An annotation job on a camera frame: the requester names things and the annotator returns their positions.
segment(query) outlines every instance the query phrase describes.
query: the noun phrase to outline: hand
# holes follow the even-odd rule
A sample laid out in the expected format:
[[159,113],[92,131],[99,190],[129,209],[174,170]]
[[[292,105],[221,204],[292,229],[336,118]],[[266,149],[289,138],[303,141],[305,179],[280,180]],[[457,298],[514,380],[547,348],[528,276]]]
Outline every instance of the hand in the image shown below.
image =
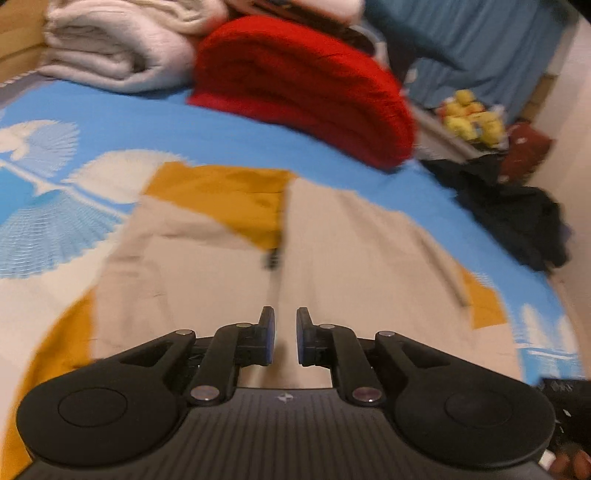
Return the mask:
[[559,453],[548,471],[556,480],[591,479],[591,458],[582,450],[572,458],[566,453]]

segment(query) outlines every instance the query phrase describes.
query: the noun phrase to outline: yellow stuffed toy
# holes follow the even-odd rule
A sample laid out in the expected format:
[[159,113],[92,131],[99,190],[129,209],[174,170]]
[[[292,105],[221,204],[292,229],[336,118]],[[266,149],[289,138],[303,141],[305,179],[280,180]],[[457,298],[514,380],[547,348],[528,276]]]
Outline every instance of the yellow stuffed toy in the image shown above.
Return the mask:
[[486,108],[480,102],[472,102],[466,107],[466,110],[468,111],[468,115],[474,115],[475,113],[484,112]]
[[443,106],[444,108],[444,116],[463,116],[464,109],[462,106],[457,102],[446,102]]
[[444,120],[446,128],[462,140],[472,142],[478,138],[476,128],[466,118],[448,116]]
[[458,90],[438,110],[445,127],[467,142],[480,140],[496,147],[505,135],[505,126],[495,112],[487,112],[471,90]]
[[456,92],[457,102],[466,107],[476,100],[471,90],[458,90]]

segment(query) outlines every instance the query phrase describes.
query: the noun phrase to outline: blue curtain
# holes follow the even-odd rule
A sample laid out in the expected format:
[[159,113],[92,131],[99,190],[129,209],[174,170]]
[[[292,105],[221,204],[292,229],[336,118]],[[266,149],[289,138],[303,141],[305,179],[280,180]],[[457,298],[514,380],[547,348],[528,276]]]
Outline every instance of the blue curtain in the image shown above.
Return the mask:
[[366,0],[365,15],[387,40],[417,46],[410,98],[435,108],[468,88],[487,105],[519,114],[567,25],[558,0]]

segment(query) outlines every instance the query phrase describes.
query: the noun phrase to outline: circular pad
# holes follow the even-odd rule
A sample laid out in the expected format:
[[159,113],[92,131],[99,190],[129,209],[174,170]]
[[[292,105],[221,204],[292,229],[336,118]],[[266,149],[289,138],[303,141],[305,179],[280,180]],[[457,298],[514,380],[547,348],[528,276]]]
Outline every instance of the circular pad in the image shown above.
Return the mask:
[[453,394],[445,403],[447,414],[466,427],[487,429],[511,418],[511,403],[495,392],[469,390]]
[[103,361],[45,382],[23,399],[17,427],[35,456],[88,468],[114,465],[165,441],[177,397],[150,368]]
[[461,371],[438,376],[436,370],[411,378],[395,403],[396,425],[409,443],[469,469],[539,459],[554,431],[554,410],[543,395],[484,369],[474,377]]
[[58,407],[61,417],[77,427],[100,427],[119,420],[127,410],[125,396],[108,388],[71,393]]

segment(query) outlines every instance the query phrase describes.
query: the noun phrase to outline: yellow cloth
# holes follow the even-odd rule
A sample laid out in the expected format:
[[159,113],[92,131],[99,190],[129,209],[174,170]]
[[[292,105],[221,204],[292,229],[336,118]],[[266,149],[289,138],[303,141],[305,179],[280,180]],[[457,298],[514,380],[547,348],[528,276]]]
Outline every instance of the yellow cloth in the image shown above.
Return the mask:
[[[271,249],[280,244],[284,192],[295,177],[285,170],[167,163],[144,194],[209,215],[259,248]],[[468,270],[460,269],[471,302],[473,328],[506,323],[496,293],[481,285]],[[14,479],[31,463],[15,423],[22,398],[36,385],[90,363],[93,302],[90,292],[69,308],[35,353],[9,418],[0,480]]]
[[466,270],[461,265],[460,269],[464,284],[466,285],[468,298],[470,298],[472,328],[477,330],[507,323],[507,316],[497,293],[492,288],[480,283],[472,272]]
[[159,169],[144,194],[204,213],[268,250],[279,246],[283,194],[294,177],[287,170],[171,162]]
[[92,292],[84,295],[57,321],[35,353],[22,380],[8,420],[2,449],[0,479],[11,480],[22,472],[31,459],[18,435],[17,407],[37,385],[90,363],[92,333]]

